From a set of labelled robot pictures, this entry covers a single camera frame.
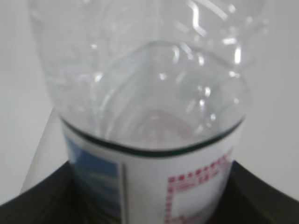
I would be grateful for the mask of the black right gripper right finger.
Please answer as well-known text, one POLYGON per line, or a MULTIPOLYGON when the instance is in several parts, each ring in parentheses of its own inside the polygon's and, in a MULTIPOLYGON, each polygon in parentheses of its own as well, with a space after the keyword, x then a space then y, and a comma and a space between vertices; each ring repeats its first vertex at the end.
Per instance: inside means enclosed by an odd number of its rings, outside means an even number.
POLYGON ((213 224, 299 224, 299 202, 234 162, 213 224))

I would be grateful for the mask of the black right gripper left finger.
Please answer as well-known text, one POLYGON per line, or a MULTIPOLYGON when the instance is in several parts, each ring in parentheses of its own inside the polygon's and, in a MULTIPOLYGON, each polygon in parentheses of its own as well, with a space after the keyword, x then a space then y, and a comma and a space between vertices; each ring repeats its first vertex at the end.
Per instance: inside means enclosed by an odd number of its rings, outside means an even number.
POLYGON ((2 224, 76 224, 77 193, 68 162, 0 206, 2 224))

